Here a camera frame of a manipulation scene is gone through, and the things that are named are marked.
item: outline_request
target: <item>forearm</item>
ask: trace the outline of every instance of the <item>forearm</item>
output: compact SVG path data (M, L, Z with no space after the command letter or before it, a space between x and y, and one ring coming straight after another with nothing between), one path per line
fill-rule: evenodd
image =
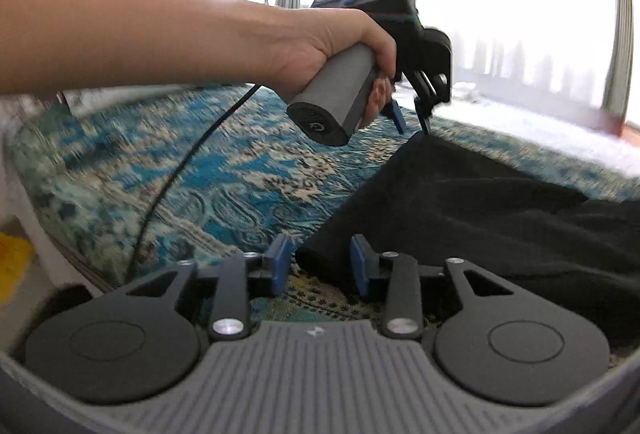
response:
M263 82L286 19L238 0L0 0L0 93Z

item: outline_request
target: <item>yellow object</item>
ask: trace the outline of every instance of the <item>yellow object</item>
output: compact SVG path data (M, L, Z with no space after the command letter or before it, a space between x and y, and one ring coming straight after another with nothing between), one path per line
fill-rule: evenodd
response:
M0 304L11 300L32 257L28 240L0 234Z

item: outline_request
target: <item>logo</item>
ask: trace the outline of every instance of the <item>logo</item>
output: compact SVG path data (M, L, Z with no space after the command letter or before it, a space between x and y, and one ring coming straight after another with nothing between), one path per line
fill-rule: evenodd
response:
M307 335L311 335L313 338L318 338L324 335L324 329L320 326L315 326L311 329L306 330Z
M320 124L319 122L311 122L309 124L309 129L311 129L312 131L315 131L315 132L323 132L324 131L324 125Z

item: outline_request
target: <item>black cloth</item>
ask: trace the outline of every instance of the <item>black cloth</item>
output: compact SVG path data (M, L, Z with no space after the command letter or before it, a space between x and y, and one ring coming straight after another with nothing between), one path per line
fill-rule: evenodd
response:
M594 321L612 345L640 338L640 202L588 200L440 138L415 134L296 252L355 292L350 238L420 264L461 257Z

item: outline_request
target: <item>gray handle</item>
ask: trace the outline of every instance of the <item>gray handle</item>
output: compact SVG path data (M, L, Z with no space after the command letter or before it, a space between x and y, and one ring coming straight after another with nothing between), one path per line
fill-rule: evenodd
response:
M324 145L349 143L378 76L373 50L358 43L331 57L287 114L312 140Z

